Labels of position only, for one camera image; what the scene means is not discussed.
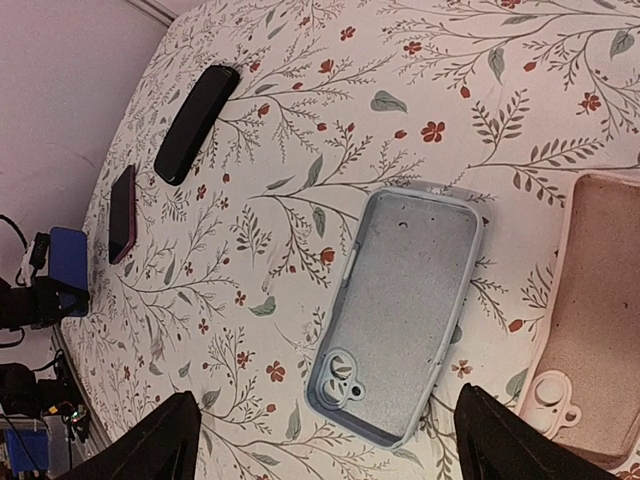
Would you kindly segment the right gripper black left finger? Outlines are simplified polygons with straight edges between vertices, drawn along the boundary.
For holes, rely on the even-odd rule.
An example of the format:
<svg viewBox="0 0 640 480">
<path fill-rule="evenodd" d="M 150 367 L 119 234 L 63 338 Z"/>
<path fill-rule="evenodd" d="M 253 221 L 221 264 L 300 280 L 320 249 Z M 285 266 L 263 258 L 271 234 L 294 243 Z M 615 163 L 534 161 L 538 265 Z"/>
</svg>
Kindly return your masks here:
<svg viewBox="0 0 640 480">
<path fill-rule="evenodd" d="M 176 392 L 115 443 L 61 477 L 193 479 L 200 427 L 201 412 L 193 394 Z"/>
</svg>

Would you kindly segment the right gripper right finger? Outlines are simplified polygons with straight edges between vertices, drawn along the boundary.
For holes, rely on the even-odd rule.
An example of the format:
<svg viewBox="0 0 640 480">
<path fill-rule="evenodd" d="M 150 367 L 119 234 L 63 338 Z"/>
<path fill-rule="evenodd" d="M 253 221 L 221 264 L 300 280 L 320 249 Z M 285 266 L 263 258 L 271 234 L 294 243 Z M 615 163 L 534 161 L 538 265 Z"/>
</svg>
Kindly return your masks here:
<svg viewBox="0 0 640 480">
<path fill-rule="evenodd" d="M 460 390 L 454 426 L 464 479 L 614 479 L 611 470 L 623 464 L 564 448 L 470 383 Z"/>
</svg>

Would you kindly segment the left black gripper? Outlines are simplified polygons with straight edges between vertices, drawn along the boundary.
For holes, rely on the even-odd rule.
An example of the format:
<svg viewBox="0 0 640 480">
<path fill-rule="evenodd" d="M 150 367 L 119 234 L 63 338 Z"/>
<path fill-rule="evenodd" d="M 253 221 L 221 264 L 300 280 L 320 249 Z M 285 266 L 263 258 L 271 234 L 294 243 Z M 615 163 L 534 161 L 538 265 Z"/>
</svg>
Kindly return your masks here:
<svg viewBox="0 0 640 480">
<path fill-rule="evenodd" d="M 11 287 L 1 280 L 1 328 L 42 329 L 55 325 L 62 316 L 62 283 L 46 276 L 36 277 L 29 287 Z"/>
</svg>

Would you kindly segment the black phone white case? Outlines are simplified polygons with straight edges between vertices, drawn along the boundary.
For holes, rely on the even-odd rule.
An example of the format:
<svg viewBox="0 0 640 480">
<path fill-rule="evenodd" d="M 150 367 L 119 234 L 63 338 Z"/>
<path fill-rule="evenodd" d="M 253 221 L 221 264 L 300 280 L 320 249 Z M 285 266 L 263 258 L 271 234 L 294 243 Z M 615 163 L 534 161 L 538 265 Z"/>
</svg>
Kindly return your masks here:
<svg viewBox="0 0 640 480">
<path fill-rule="evenodd" d="M 60 308 L 69 317 L 84 317 L 89 296 L 83 299 L 77 290 L 88 293 L 87 236 L 80 230 L 53 227 L 50 230 L 48 276 L 63 284 L 59 289 Z"/>
</svg>

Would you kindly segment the pink phone case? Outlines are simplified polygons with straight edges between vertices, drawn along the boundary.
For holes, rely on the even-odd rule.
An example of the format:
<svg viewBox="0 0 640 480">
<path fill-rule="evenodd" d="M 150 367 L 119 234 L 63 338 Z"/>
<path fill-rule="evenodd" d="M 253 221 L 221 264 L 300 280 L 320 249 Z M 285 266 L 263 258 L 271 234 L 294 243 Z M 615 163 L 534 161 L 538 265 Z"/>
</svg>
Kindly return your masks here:
<svg viewBox="0 0 640 480">
<path fill-rule="evenodd" d="M 605 470 L 639 441 L 639 180 L 573 183 L 548 308 L 516 407 L 549 440 Z"/>
</svg>

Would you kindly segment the light blue phone case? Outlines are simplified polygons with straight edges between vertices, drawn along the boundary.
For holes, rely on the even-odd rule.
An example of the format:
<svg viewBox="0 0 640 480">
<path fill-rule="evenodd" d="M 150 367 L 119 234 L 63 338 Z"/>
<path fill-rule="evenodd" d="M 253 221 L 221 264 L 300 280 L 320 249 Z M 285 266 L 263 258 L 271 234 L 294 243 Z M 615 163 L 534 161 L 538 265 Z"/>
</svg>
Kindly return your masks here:
<svg viewBox="0 0 640 480">
<path fill-rule="evenodd" d="M 305 387 L 309 408 L 385 450 L 413 434 L 483 238 L 470 202 L 384 187 L 366 200 Z"/>
</svg>

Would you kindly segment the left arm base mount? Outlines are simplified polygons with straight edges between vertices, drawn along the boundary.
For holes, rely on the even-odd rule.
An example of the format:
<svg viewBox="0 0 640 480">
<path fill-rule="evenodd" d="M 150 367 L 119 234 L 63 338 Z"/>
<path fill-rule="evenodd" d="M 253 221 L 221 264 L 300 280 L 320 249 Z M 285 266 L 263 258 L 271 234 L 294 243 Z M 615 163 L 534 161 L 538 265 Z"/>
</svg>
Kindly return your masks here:
<svg viewBox="0 0 640 480">
<path fill-rule="evenodd" d="M 85 443 L 89 437 L 88 407 L 66 373 L 61 378 L 37 379 L 36 373 L 26 365 L 2 364 L 1 410 L 7 416 L 22 415 L 37 420 L 60 416 L 73 439 Z"/>
</svg>

